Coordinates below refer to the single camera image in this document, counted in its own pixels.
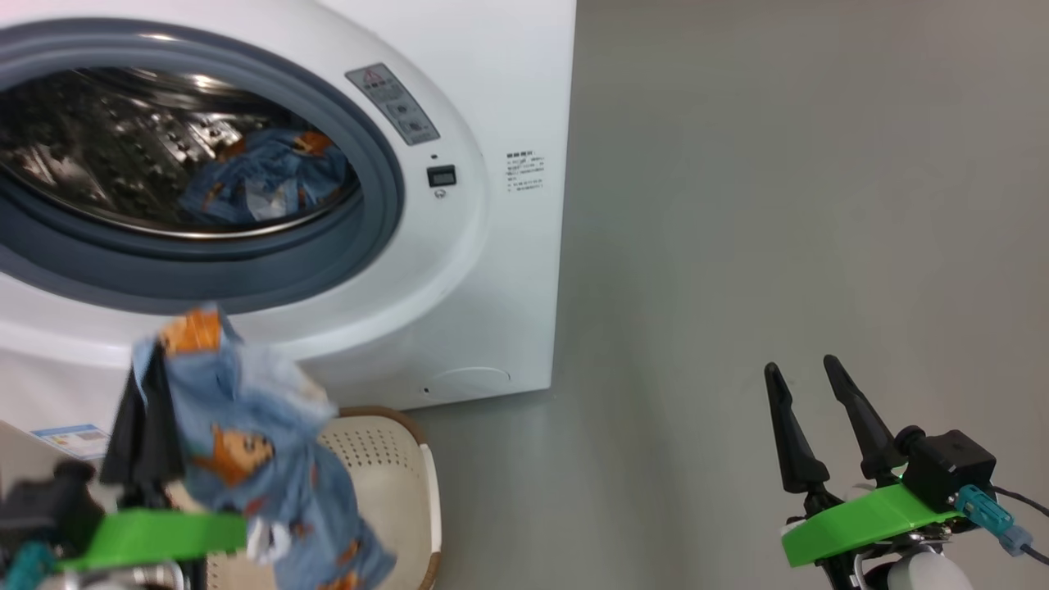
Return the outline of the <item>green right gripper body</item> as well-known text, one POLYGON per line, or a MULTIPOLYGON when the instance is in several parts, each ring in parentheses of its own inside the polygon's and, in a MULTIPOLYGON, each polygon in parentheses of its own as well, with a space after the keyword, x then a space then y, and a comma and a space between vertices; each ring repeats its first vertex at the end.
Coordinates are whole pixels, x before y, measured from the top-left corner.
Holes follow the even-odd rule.
POLYGON ((936 512, 900 484, 844 501, 817 485, 802 499, 802 517, 782 529, 792 568, 815 566, 831 590, 870 590, 863 561, 952 536, 958 511, 936 512))

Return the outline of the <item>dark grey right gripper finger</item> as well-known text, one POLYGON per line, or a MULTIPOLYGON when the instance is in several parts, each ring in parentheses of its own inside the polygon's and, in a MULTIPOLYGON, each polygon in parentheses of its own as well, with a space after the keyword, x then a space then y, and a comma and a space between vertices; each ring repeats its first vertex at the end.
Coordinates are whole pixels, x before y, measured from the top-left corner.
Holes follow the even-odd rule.
POLYGON ((861 471, 874 482, 894 482, 894 470, 904 458, 897 452, 894 437, 865 394, 835 355, 825 355, 825 373, 837 401, 844 406, 856 442, 861 449, 861 471))
POLYGON ((793 410, 793 397, 775 363, 764 367, 770 418, 782 475, 783 489, 793 494, 823 493, 829 472, 816 458, 793 410))

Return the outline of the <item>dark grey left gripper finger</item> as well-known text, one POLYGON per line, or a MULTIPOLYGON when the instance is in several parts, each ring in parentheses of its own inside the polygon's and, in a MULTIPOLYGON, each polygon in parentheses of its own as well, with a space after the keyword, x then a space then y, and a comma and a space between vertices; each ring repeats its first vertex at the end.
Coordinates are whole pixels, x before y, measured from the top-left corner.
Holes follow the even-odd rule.
POLYGON ((148 482, 164 487, 185 471, 165 355, 153 352, 148 362, 148 482))
POLYGON ((134 372, 129 370, 121 394, 115 422, 110 431, 107 451, 102 458, 98 475, 102 485, 116 486, 125 492, 142 487, 140 462, 146 425, 146 402, 134 372))

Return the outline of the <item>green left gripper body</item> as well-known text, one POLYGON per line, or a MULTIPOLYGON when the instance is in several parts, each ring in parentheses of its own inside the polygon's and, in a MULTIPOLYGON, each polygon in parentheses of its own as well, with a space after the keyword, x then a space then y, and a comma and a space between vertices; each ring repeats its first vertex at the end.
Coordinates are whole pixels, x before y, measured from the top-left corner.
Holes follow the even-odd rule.
POLYGON ((136 574, 148 590, 214 590, 207 560, 247 546, 247 519, 236 513, 128 508, 108 512, 85 493, 72 523, 79 544, 56 559, 64 590, 136 574))

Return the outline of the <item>blue cartoon print garment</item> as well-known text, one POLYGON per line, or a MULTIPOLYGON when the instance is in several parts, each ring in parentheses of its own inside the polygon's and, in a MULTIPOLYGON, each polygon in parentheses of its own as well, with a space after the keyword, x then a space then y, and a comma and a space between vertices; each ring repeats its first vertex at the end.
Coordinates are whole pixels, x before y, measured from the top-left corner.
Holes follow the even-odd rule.
POLYGON ((132 355, 141 393, 171 396, 184 489, 247 519, 247 559, 277 590, 377 590, 397 557, 361 515, 351 475, 320 442, 325 389, 274 347, 247 343, 216 305, 172 319, 132 355))
POLYGON ((355 182, 351 164, 329 136, 267 128, 206 163, 188 180, 179 206, 206 225, 274 223, 314 212, 355 182))

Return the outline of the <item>steel washer drum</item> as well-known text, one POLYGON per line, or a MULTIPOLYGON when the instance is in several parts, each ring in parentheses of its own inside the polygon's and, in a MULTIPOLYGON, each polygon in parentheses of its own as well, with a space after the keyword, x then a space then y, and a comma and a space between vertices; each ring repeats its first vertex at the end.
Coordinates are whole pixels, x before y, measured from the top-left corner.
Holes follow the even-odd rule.
POLYGON ((184 213, 179 197, 188 180, 224 147, 267 128, 325 134, 284 105, 209 75, 63 70, 0 90, 0 170, 36 197, 79 216, 163 238, 255 238, 362 198, 348 160, 356 182, 304 216, 206 225, 184 213))

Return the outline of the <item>white front-load washing machine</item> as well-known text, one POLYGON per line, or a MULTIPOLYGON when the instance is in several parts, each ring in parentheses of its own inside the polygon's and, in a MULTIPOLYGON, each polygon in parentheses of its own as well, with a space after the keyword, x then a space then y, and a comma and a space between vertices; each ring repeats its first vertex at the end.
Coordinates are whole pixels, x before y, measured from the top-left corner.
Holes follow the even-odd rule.
POLYGON ((131 350, 216 303, 251 343, 297 362, 337 406, 443 404, 436 374, 495 367, 508 393, 547 388, 574 48, 574 0, 0 0, 0 25, 135 16, 242 34, 354 98, 403 175, 397 233, 344 285, 293 305, 173 314, 83 305, 0 272, 0 424, 108 431, 131 350), (441 138, 407 145, 345 72, 383 63, 441 138), (431 188, 426 169, 454 165, 431 188))

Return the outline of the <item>blue energy label sticker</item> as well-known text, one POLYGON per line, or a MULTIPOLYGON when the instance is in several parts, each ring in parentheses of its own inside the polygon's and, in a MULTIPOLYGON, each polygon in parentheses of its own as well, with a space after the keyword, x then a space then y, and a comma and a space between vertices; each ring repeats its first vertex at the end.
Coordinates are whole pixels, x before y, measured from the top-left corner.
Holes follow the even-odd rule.
POLYGON ((93 424, 78 424, 30 431, 38 440, 79 461, 104 458, 110 434, 93 424))

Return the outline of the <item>cream perforated laundry basket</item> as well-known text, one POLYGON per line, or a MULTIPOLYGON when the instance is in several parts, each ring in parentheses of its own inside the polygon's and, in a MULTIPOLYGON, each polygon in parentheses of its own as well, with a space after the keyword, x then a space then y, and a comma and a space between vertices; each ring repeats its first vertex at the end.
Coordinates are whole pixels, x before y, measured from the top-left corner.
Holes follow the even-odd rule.
POLYGON ((397 554, 397 567, 377 590, 434 590, 442 507, 434 454, 423 429, 393 408, 341 408, 320 441, 344 463, 362 514, 397 554))

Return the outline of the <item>round drain filter cover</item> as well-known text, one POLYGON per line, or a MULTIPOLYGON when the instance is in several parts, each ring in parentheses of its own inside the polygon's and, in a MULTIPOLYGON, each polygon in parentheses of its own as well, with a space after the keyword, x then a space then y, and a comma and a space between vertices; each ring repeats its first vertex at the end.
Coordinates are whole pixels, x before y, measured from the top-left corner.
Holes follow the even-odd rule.
POLYGON ((422 393, 441 403, 457 403, 501 396, 511 386, 511 377, 495 367, 461 367, 436 374, 422 393))

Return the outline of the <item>grey warning sticker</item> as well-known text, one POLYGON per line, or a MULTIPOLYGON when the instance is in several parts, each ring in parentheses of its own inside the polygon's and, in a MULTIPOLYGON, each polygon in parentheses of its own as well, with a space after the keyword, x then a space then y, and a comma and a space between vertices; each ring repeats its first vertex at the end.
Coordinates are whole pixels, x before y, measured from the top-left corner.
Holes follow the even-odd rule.
POLYGON ((344 77, 389 120, 407 145, 416 146, 441 138, 416 98, 385 64, 368 65, 345 72, 344 77))

